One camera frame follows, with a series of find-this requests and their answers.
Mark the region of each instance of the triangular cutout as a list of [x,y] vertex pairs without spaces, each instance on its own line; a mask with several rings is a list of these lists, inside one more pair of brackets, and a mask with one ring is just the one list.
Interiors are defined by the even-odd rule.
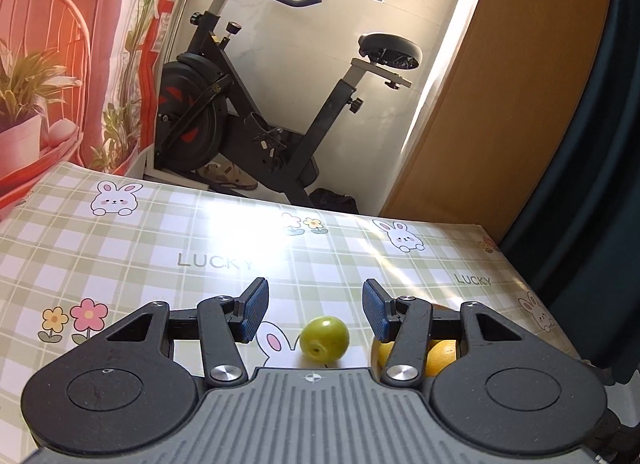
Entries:
[[485,341],[522,341],[522,338],[487,314],[478,314],[478,326]]
[[121,329],[111,334],[107,341],[144,341],[153,314],[141,314]]

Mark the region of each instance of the bike seat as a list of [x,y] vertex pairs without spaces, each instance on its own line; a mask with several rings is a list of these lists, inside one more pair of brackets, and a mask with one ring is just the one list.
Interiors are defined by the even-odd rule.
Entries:
[[359,53],[368,57],[373,63],[411,70],[417,68],[422,61],[422,50],[412,41],[395,34],[372,32],[363,34],[358,39]]

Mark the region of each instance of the silver bolt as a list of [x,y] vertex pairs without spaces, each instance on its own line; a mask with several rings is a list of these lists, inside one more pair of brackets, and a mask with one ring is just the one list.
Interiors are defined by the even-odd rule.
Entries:
[[386,371],[386,374],[396,381],[410,381],[418,377],[418,370],[411,365],[394,365]]
[[242,376],[242,370],[234,365],[218,365],[209,372],[216,381],[235,381]]

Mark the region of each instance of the gray ribbed panel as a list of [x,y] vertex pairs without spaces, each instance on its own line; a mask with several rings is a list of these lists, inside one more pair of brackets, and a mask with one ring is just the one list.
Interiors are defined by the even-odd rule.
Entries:
[[[318,374],[321,379],[306,379]],[[261,368],[240,388],[209,392],[178,433],[139,452],[75,458],[40,450],[28,464],[504,464],[464,446],[418,393],[376,383],[367,369]],[[586,451],[536,464],[593,464]]]

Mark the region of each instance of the red chair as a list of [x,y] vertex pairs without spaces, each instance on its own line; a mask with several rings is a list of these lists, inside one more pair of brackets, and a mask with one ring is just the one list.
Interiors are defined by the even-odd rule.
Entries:
[[89,31],[78,7],[71,0],[0,0],[0,38],[17,54],[56,49],[56,63],[66,67],[65,75],[81,81],[64,88],[62,102],[47,105],[51,126],[60,119],[76,124],[73,135],[55,148],[40,149],[39,158],[0,179],[0,209],[26,195],[55,164],[69,160],[82,166],[84,114],[90,68]]

